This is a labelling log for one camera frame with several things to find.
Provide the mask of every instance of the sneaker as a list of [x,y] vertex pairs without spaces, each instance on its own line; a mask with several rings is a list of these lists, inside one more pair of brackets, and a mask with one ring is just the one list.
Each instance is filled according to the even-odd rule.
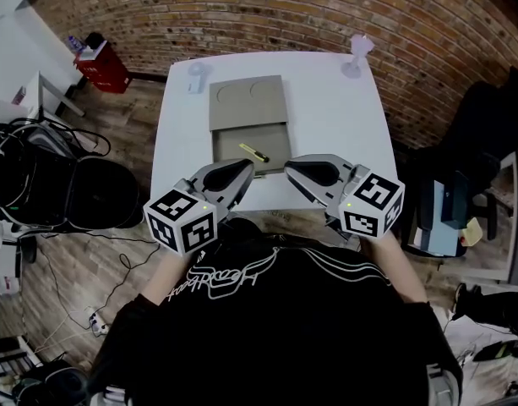
[[454,305],[452,307],[452,312],[454,313],[454,316],[452,317],[453,321],[456,321],[465,315],[465,313],[463,313],[463,304],[460,305],[460,301],[463,303],[463,299],[466,297],[467,293],[467,285],[465,283],[460,283],[458,288],[455,290]]

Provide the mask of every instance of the black t-shirt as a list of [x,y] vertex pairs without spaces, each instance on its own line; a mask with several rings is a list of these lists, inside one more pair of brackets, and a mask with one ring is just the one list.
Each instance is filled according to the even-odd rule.
[[138,406],[427,404],[432,364],[461,384],[431,308],[404,304],[365,256],[263,235],[202,251],[159,307],[139,296],[120,310],[90,391],[124,387]]

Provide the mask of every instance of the brick wall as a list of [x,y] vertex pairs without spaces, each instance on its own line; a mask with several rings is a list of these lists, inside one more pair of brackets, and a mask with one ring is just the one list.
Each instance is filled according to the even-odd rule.
[[228,52],[350,52],[366,33],[390,134],[411,147],[442,138],[472,83],[518,67],[518,0],[30,1],[62,40],[99,31],[129,70],[154,74]]

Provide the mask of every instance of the sleeve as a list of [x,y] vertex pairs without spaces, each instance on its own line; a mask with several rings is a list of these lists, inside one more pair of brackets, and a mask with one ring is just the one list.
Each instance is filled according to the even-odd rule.
[[433,375],[448,371],[457,382],[457,398],[461,399],[463,371],[446,341],[431,305],[415,303],[404,306],[406,324],[409,327],[407,331],[412,336],[410,340],[428,367],[428,375],[433,379]]
[[90,398],[108,386],[129,386],[133,372],[140,368],[141,345],[158,310],[157,305],[140,294],[118,311],[90,372]]

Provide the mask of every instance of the cable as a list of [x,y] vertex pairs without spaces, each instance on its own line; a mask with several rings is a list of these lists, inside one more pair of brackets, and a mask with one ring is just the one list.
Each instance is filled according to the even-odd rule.
[[56,238],[56,236],[58,236],[60,234],[74,234],[74,233],[89,234],[89,236],[94,236],[96,238],[105,238],[105,239],[114,239],[114,240],[127,240],[129,242],[144,242],[145,244],[157,244],[157,242],[155,240],[119,238],[119,237],[105,236],[104,234],[93,234],[93,233],[90,233],[90,232],[61,232],[61,233],[51,234],[50,236],[43,236],[43,238],[44,239],[51,239],[51,238]]
[[[19,141],[19,143],[22,145],[22,151],[24,151],[24,152],[25,152],[25,145],[24,145],[24,143],[22,143],[22,140],[21,140],[19,137],[17,137],[17,136],[16,136],[16,134],[17,134],[18,132],[20,132],[20,131],[24,131],[24,130],[29,129],[29,128],[32,128],[32,127],[33,127],[33,128],[39,128],[39,129],[43,130],[45,133],[47,133],[49,136],[51,136],[51,134],[46,130],[46,128],[45,128],[45,127],[43,127],[42,125],[40,125],[40,124],[38,124],[38,123],[32,123],[32,124],[30,124],[30,125],[22,126],[22,127],[18,128],[18,129],[16,129],[16,130],[15,130],[15,131],[13,131],[12,133],[5,133],[4,131],[0,131],[2,134],[6,134],[6,135],[7,135],[7,138],[6,138],[4,141],[2,141],[2,143],[1,143],[1,145],[0,145],[0,148],[1,148],[1,147],[2,147],[2,146],[3,146],[3,145],[4,145],[4,144],[9,140],[9,137],[15,137],[15,138]],[[36,156],[34,156],[34,158],[35,158],[35,165],[34,165],[34,169],[33,169],[33,174],[35,175],[35,170],[37,169],[37,158],[36,158]],[[16,197],[13,201],[9,202],[9,203],[8,203],[7,205],[5,205],[5,206],[3,206],[3,205],[0,203],[0,209],[2,209],[2,210],[3,210],[3,213],[4,213],[7,217],[9,217],[9,215],[8,215],[8,213],[5,211],[5,209],[4,209],[4,208],[6,208],[6,207],[10,207],[10,206],[11,206],[11,205],[13,205],[16,201],[20,200],[20,198],[22,197],[22,195],[24,195],[24,192],[25,192],[25,191],[26,191],[26,189],[28,188],[28,183],[29,183],[29,181],[30,181],[30,175],[28,174],[28,175],[25,177],[25,183],[24,183],[24,185],[23,185],[23,187],[22,187],[22,190],[20,191],[19,196],[18,196],[18,197]]]
[[446,333],[446,328],[448,327],[449,323],[452,322],[452,319],[449,319],[447,322],[446,322],[446,325],[444,325],[444,330],[443,330],[443,335]]
[[43,350],[47,350],[49,348],[55,348],[56,346],[59,346],[61,343],[63,342],[66,342],[67,340],[69,340],[70,338],[73,338],[73,337],[78,337],[80,335],[85,335],[85,334],[89,334],[90,333],[90,330],[88,329],[86,332],[79,332],[78,334],[73,334],[69,337],[66,337],[64,338],[63,340],[57,342],[56,344],[51,344],[50,346],[46,346],[45,348],[40,348],[39,350],[37,350],[35,353],[38,354],[39,352],[42,352]]
[[43,254],[45,256],[45,259],[46,261],[48,261],[48,267],[50,268],[50,272],[52,273],[52,276],[54,277],[54,283],[56,284],[56,293],[57,293],[57,300],[59,301],[60,305],[62,306],[63,310],[67,313],[67,317],[69,319],[71,319],[71,321],[73,321],[74,323],[76,323],[78,326],[80,326],[82,329],[84,329],[85,331],[89,331],[90,330],[90,327],[87,326],[87,327],[83,327],[82,324],[80,324],[79,322],[77,322],[72,316],[71,314],[69,313],[69,311],[67,310],[67,307],[65,306],[65,304],[63,303],[62,301],[62,295],[59,293],[59,284],[57,283],[57,278],[56,278],[56,273],[54,272],[54,269],[52,268],[52,263],[50,262],[50,259],[48,258],[48,256],[46,255],[46,253],[42,250],[42,248],[39,246],[39,251],[41,252],[41,254]]
[[503,332],[503,331],[500,331],[499,329],[494,329],[494,328],[490,328],[489,326],[484,326],[482,323],[478,323],[477,321],[473,321],[473,322],[475,322],[477,325],[480,325],[482,328],[491,329],[492,331],[498,332],[499,334],[504,334],[504,335],[515,335],[515,334],[513,334],[512,332]]
[[122,286],[124,283],[125,283],[125,280],[127,280],[127,277],[129,276],[129,274],[131,273],[131,271],[139,266],[142,266],[142,265],[145,265],[146,263],[148,263],[148,261],[150,260],[151,256],[153,254],[155,254],[157,251],[159,251],[159,249],[161,248],[161,244],[157,244],[157,248],[155,250],[153,250],[149,255],[148,257],[146,257],[146,260],[143,261],[142,263],[139,263],[138,265],[135,265],[135,266],[131,266],[131,262],[129,261],[129,258],[125,255],[125,254],[120,254],[120,262],[122,263],[122,265],[124,265],[125,267],[128,268],[128,271],[127,273],[125,274],[125,276],[123,277],[123,280],[118,283],[116,285],[115,288],[112,289],[112,291],[110,292],[110,294],[108,295],[108,297],[106,298],[106,301],[105,301],[105,304],[102,306],[102,307],[99,307],[97,310],[95,310],[94,312],[95,313],[98,313],[99,311],[101,311],[102,309],[106,308],[106,306],[108,305],[108,301],[109,299],[114,295],[114,292],[116,292],[116,289],[119,288],[120,286]]
[[14,137],[16,140],[18,140],[18,141],[19,141],[19,143],[22,145],[22,147],[24,147],[24,143],[22,143],[22,140],[21,140],[19,137],[17,137],[16,135],[14,135],[14,134],[10,134],[10,133],[7,133],[7,132],[5,132],[5,131],[0,131],[0,134],[7,135],[7,138],[6,138],[5,140],[3,140],[3,141],[2,141],[2,143],[1,143],[1,145],[0,145],[0,149],[1,149],[1,147],[2,147],[5,143],[7,143],[7,140],[9,139],[9,137]]
[[[93,233],[88,233],[88,232],[77,232],[77,233],[85,233],[85,234],[89,234],[91,236],[98,236],[98,237],[102,237],[102,238],[105,238],[105,239],[121,239],[121,240],[131,240],[131,241],[134,241],[134,242],[144,242],[144,243],[147,243],[147,244],[157,244],[156,242],[150,242],[150,241],[146,241],[146,240],[143,240],[143,239],[126,239],[126,238],[109,238],[107,236],[104,236],[102,234],[99,234],[99,235],[95,235]],[[43,344],[40,346],[42,347],[44,344],[46,344],[46,342],[51,338],[53,337],[56,332],[62,327],[62,325],[65,323],[65,321],[67,319],[70,319],[71,321],[73,321],[76,325],[80,326],[83,330],[85,331],[89,331],[91,330],[92,333],[95,335],[95,337],[100,337],[102,335],[105,335],[105,334],[100,334],[100,335],[96,335],[95,332],[93,331],[93,326],[92,324],[90,323],[87,327],[84,327],[81,323],[77,322],[72,316],[71,316],[71,313],[76,313],[76,312],[80,312],[80,311],[68,311],[67,310],[67,307],[65,306],[65,304],[63,303],[62,301],[62,297],[61,297],[61,294],[60,294],[60,291],[59,291],[59,284],[57,282],[57,277],[56,277],[56,273],[54,272],[54,269],[52,268],[52,263],[50,261],[50,258],[46,255],[46,253],[43,251],[43,249],[39,246],[39,251],[45,256],[46,258],[46,261],[48,262],[48,266],[50,268],[50,271],[52,273],[52,277],[54,278],[54,283],[56,285],[56,293],[57,293],[57,299],[60,303],[60,305],[62,306],[63,310],[65,311],[65,313],[67,314],[67,316],[65,317],[65,319],[63,319],[63,321],[59,324],[59,326],[56,328],[56,330],[54,330],[54,332],[52,334],[50,334],[50,336],[43,342]],[[128,271],[125,273],[125,276],[123,277],[123,280],[118,283],[113,289],[112,291],[108,294],[108,297],[106,298],[106,301],[105,301],[105,304],[101,307],[99,307],[97,310],[94,311],[94,313],[97,313],[98,311],[100,310],[103,310],[104,308],[106,308],[106,306],[108,305],[108,301],[110,300],[110,298],[114,295],[114,293],[116,292],[117,288],[119,288],[120,286],[122,286],[128,279],[128,276],[129,274],[131,273],[131,271],[139,266],[142,266],[142,265],[145,265],[146,263],[148,263],[148,261],[150,261],[150,258],[151,256],[156,253],[157,251],[159,251],[159,249],[161,248],[161,245],[160,244],[157,244],[157,248],[155,248],[155,250],[153,250],[149,255],[148,257],[146,257],[146,260],[143,261],[142,263],[139,263],[138,265],[135,265],[135,266],[131,266],[131,262],[129,260],[129,258],[127,257],[127,255],[125,254],[120,254],[119,255],[119,260],[120,260],[120,263],[122,263],[123,266],[125,266]]]
[[[71,128],[67,125],[65,125],[64,123],[61,123],[61,122],[58,122],[57,120],[52,120],[51,118],[45,118],[44,115],[43,115],[43,118],[41,121],[44,121],[46,120],[47,122],[50,122],[52,125],[56,125],[58,127],[60,127],[59,129],[58,128],[55,128],[55,130],[58,130],[58,131],[62,131],[62,132],[69,132],[71,133],[71,135],[74,137],[74,140],[76,141],[76,143],[79,145],[79,148],[86,152],[86,153],[96,153],[96,152],[91,152],[91,151],[87,151],[83,146],[82,144],[79,142],[79,139],[76,137],[76,134],[75,132],[81,132],[81,133],[85,133],[85,134],[91,134],[91,135],[94,135],[95,137],[99,137],[100,139],[104,140],[108,146],[108,150],[106,151],[106,153],[104,153],[103,155],[101,154],[97,154],[98,156],[107,156],[111,150],[112,150],[112,144],[110,142],[110,140],[105,137],[104,135],[101,135],[99,133],[96,133],[96,132],[93,132],[93,131],[89,131],[87,129],[79,129],[79,128]],[[37,120],[35,119],[30,119],[30,118],[16,118],[15,120],[11,121],[10,125],[13,125],[15,122],[22,122],[22,121],[26,121],[26,122],[38,122]]]

